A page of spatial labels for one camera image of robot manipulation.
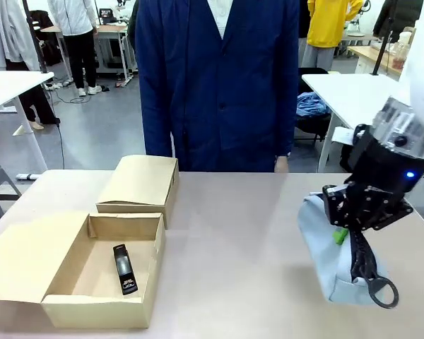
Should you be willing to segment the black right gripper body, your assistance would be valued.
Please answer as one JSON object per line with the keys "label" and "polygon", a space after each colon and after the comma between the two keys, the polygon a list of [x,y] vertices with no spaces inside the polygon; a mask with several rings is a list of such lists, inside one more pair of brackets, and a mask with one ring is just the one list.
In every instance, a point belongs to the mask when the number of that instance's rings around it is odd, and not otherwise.
{"label": "black right gripper body", "polygon": [[424,159],[395,153],[384,147],[370,133],[367,124],[360,124],[355,129],[348,164],[351,168],[349,182],[392,193],[412,191],[424,174]]}

